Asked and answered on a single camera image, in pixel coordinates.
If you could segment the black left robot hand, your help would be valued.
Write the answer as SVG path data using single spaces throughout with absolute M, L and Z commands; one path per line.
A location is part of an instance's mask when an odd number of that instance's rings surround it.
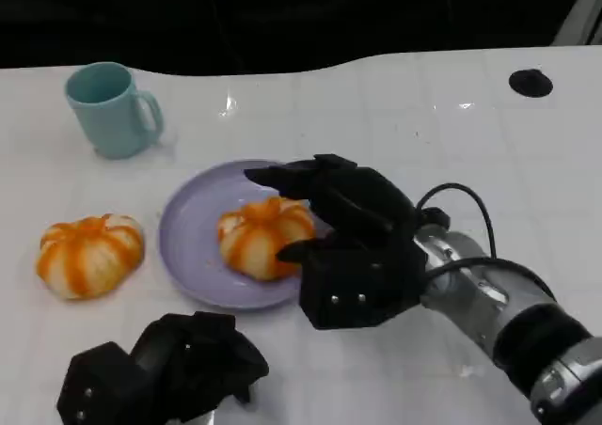
M 228 397 L 247 404 L 250 388 L 269 373 L 229 314 L 168 313 L 146 327 L 131 356 L 150 377 L 154 424 L 196 419 Z

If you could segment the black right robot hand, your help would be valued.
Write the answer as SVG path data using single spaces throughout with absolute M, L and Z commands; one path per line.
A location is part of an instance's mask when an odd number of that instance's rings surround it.
M 416 208 L 376 170 L 335 154 L 316 154 L 268 167 L 249 168 L 245 176 L 282 197 L 306 200 L 330 231 L 311 245 L 329 250 L 371 251 L 407 256 L 416 251 Z

